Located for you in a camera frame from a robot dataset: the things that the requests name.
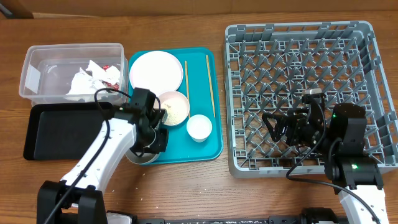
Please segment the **white paper wrapper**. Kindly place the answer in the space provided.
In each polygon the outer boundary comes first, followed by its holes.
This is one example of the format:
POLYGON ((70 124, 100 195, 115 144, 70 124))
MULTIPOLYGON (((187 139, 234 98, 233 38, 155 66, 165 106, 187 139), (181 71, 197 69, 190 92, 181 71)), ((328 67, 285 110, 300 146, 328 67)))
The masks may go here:
POLYGON ((99 66, 90 60, 86 69, 80 68, 72 79, 68 95, 94 94, 102 88, 120 89, 121 72, 115 66, 99 66))

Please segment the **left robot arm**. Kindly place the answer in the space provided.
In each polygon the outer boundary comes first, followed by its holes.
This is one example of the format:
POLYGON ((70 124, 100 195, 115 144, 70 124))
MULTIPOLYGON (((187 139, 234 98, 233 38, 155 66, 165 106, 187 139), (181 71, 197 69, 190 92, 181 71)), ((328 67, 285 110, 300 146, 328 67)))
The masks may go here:
POLYGON ((130 102, 105 112, 97 137, 76 166, 59 182, 45 181, 37 196, 37 223, 136 223, 134 215, 108 212, 104 191, 124 156, 156 160, 169 132, 161 128, 166 111, 155 93, 135 88, 130 102))

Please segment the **pink bowl with rice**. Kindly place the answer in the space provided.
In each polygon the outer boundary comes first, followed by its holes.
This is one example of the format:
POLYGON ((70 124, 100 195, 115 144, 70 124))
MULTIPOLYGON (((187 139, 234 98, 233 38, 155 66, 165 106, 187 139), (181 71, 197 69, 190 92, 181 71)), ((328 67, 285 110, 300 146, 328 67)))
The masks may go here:
POLYGON ((166 91, 158 96, 160 108, 166 111, 162 124, 177 126, 183 123, 189 115, 190 104, 187 97, 178 91, 166 91))

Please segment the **white cup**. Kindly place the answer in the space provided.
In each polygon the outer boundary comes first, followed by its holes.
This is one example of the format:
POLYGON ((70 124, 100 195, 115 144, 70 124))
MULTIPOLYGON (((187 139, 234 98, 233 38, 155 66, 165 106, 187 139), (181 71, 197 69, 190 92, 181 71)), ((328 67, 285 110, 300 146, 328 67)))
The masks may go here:
POLYGON ((205 141, 212 129, 210 119, 202 114, 194 115, 187 121, 187 132, 195 142, 205 141))

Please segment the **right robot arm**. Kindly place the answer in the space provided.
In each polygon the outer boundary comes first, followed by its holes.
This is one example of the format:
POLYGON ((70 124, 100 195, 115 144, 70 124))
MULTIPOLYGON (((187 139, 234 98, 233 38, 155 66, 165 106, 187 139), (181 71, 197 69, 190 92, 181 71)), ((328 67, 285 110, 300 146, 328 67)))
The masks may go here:
POLYGON ((291 109, 286 115, 262 114, 272 140, 285 137, 287 145, 307 146, 323 156, 326 185, 339 196, 349 223, 388 223, 382 174, 364 153, 364 108, 337 104, 328 122, 324 93, 305 91, 302 102, 306 108, 291 109))

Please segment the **grey shallow bowl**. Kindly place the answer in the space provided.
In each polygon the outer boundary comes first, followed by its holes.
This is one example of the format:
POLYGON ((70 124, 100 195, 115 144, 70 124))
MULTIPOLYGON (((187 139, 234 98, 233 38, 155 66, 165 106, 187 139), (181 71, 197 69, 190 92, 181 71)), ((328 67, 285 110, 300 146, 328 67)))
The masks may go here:
POLYGON ((142 157, 138 157, 131 150, 128 150, 125 153, 125 156, 133 164, 145 165, 155 162, 159 158, 160 154, 144 153, 142 157))

